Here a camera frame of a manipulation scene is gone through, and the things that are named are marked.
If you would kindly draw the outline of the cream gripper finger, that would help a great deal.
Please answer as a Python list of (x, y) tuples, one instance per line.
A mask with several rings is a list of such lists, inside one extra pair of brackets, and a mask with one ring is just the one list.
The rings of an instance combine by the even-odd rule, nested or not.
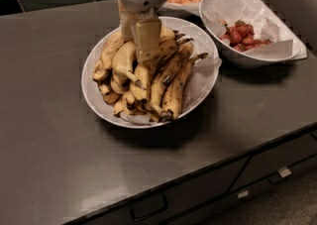
[(141, 20), (133, 26), (133, 38), (136, 44), (137, 61), (143, 62), (153, 57), (159, 46), (161, 20), (152, 17)]
[(141, 13), (130, 12), (121, 2), (121, 0), (118, 0), (118, 10), (122, 39), (125, 42), (129, 40), (133, 40), (135, 42), (137, 40), (136, 24), (141, 21), (153, 18), (156, 15), (153, 9)]

